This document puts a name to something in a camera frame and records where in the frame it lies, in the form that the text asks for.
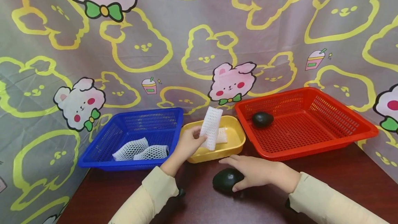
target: red basket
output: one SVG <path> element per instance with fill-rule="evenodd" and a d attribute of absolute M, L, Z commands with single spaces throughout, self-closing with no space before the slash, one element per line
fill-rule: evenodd
<path fill-rule="evenodd" d="M 313 87 L 241 101 L 235 109 L 257 152 L 271 161 L 343 148 L 379 133 L 359 114 Z M 274 116 L 270 127 L 252 124 L 253 114 L 260 111 Z"/>

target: yellow tray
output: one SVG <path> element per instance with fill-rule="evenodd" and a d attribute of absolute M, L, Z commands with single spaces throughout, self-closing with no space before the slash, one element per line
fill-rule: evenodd
<path fill-rule="evenodd" d="M 182 127 L 181 133 L 186 129 L 190 129 L 195 125 L 202 125 L 202 121 L 192 122 Z M 243 131 L 239 120 L 233 116 L 222 116 L 220 121 L 220 128 L 225 128 L 227 143 L 216 144 L 214 151 L 209 151 L 206 148 L 199 148 L 190 158 L 188 162 L 192 164 L 201 163 L 205 161 L 226 158 L 231 155 L 237 155 L 242 151 L 243 144 L 246 141 L 246 134 Z"/>

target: dark green avocado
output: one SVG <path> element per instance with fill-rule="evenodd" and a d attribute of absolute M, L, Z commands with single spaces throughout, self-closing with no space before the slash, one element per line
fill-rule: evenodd
<path fill-rule="evenodd" d="M 273 122 L 273 116 L 266 112 L 257 112 L 252 116 L 252 122 L 257 128 L 269 127 Z"/>
<path fill-rule="evenodd" d="M 223 169 L 213 177 L 213 188 L 220 193 L 231 195 L 233 194 L 233 186 L 243 180 L 244 177 L 237 169 Z"/>

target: hand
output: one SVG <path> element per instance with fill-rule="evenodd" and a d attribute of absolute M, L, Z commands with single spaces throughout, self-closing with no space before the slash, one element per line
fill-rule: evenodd
<path fill-rule="evenodd" d="M 206 136 L 199 137 L 200 129 L 201 126 L 197 125 L 184 131 L 180 140 L 178 140 L 174 152 L 162 166 L 160 166 L 163 172 L 174 177 L 181 165 L 197 151 L 204 141 L 206 141 Z"/>
<path fill-rule="evenodd" d="M 199 137 L 201 126 L 197 125 L 185 130 L 173 152 L 173 155 L 180 158 L 183 162 L 190 158 L 207 139 L 206 136 Z"/>
<path fill-rule="evenodd" d="M 248 187 L 274 184 L 290 194 L 296 189 L 301 176 L 299 172 L 283 163 L 262 158 L 232 155 L 220 160 L 219 163 L 229 164 L 245 176 L 243 180 L 234 185 L 233 192 Z"/>

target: green bow tie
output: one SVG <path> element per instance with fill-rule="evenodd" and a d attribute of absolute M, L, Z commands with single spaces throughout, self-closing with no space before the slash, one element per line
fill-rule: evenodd
<path fill-rule="evenodd" d="M 231 98 L 231 99 L 220 99 L 220 101 L 218 102 L 218 104 L 220 106 L 225 105 L 228 102 L 239 102 L 242 100 L 242 94 L 238 93 L 235 97 Z"/>
<path fill-rule="evenodd" d="M 123 14 L 120 4 L 117 2 L 113 2 L 108 6 L 99 6 L 94 2 L 85 1 L 86 3 L 86 14 L 87 17 L 91 19 L 97 19 L 101 15 L 104 17 L 110 17 L 115 22 L 123 21 Z"/>
<path fill-rule="evenodd" d="M 91 116 L 86 122 L 84 122 L 84 127 L 86 127 L 87 131 L 91 132 L 94 120 L 98 119 L 100 115 L 100 112 L 96 108 L 91 111 Z"/>
<path fill-rule="evenodd" d="M 396 132 L 398 130 L 398 122 L 392 117 L 386 117 L 380 122 L 380 126 L 389 132 Z"/>

